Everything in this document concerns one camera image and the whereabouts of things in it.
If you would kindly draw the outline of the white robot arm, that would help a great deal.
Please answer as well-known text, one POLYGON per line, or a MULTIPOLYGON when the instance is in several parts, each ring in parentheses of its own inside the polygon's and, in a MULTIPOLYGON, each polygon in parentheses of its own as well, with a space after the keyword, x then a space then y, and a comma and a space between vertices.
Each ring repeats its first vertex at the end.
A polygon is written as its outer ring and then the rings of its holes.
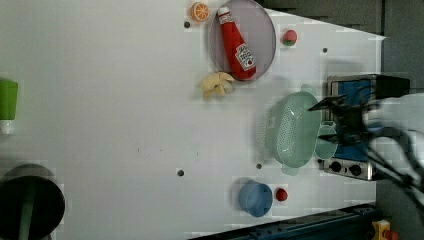
POLYGON ((309 111, 329 110, 339 130, 324 135, 323 140, 342 146, 369 144, 376 138, 391 138, 404 151, 408 163, 419 175, 423 164, 412 150, 408 131, 423 131, 423 94, 371 100, 350 105, 346 95, 326 97, 309 108, 309 111))

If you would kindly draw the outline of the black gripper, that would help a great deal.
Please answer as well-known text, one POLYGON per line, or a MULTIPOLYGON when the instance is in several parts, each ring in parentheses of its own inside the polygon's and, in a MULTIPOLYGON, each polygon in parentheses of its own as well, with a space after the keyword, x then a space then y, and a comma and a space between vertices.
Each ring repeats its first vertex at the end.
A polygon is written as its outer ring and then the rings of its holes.
POLYGON ((345 95, 333 95, 324 98, 309 108, 309 111, 329 110, 336 118, 337 134, 319 135, 318 138, 332 144, 352 146, 368 142, 372 133, 364 123, 364 105, 350 106, 345 103, 345 95))

